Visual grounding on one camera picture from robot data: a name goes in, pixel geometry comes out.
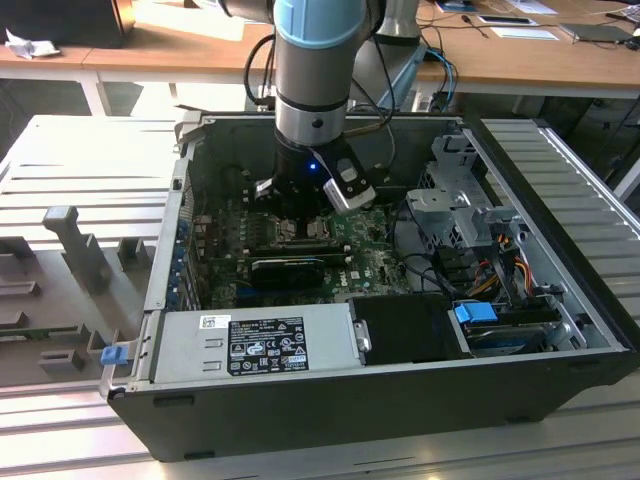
motherboard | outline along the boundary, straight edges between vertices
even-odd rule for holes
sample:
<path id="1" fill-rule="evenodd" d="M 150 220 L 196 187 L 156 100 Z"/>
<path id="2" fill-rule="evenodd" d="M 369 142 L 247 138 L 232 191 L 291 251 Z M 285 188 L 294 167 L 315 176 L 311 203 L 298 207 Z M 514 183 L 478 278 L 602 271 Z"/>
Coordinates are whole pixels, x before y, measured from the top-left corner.
<path id="1" fill-rule="evenodd" d="M 203 306 L 334 303 L 407 293 L 387 223 L 383 207 L 297 225 L 226 200 L 196 219 Z"/>

green circuit board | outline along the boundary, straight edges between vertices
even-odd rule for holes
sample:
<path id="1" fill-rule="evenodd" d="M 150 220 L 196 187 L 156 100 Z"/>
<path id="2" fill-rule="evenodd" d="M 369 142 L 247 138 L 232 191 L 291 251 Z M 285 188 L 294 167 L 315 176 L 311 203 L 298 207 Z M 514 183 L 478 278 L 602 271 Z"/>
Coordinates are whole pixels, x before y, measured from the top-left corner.
<path id="1" fill-rule="evenodd" d="M 327 267 L 322 286 L 284 292 L 263 292 L 251 284 L 253 247 L 277 247 L 295 236 L 290 221 L 249 212 L 227 201 L 212 212 L 208 248 L 209 308 L 264 307 L 344 302 L 356 295 L 407 293 L 409 285 L 387 239 L 387 218 L 381 207 L 350 215 L 331 214 L 309 223 L 307 233 L 327 245 L 347 245 L 349 263 Z"/>

barcode sticker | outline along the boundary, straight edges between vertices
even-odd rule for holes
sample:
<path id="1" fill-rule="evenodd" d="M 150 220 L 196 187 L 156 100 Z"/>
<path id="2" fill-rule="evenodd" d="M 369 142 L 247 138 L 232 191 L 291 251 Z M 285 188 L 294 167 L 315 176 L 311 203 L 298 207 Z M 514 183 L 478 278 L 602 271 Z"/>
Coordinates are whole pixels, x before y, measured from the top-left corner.
<path id="1" fill-rule="evenodd" d="M 200 328 L 228 328 L 231 315 L 202 315 Z"/>

small white sticker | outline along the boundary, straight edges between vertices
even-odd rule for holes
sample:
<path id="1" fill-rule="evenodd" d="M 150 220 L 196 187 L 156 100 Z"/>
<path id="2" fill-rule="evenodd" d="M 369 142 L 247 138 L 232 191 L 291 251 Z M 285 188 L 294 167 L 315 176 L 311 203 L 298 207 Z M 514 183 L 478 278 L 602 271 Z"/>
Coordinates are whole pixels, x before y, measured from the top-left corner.
<path id="1" fill-rule="evenodd" d="M 306 355 L 293 355 L 291 357 L 282 357 L 282 363 L 304 363 L 307 361 Z"/>
<path id="2" fill-rule="evenodd" d="M 231 315 L 202 315 L 200 328 L 229 328 Z"/>

blue latch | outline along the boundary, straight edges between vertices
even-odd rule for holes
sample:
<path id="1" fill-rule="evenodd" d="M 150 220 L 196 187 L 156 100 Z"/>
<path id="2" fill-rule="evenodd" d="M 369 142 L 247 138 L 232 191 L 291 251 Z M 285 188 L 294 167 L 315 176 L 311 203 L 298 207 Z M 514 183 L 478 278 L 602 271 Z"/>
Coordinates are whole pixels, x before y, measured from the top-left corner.
<path id="1" fill-rule="evenodd" d="M 115 347 L 105 347 L 102 349 L 100 363 L 102 365 L 126 365 L 129 347 L 117 345 Z"/>
<path id="2" fill-rule="evenodd" d="M 493 306 L 486 302 L 463 303 L 456 307 L 454 312 L 460 323 L 495 322 L 498 320 Z"/>

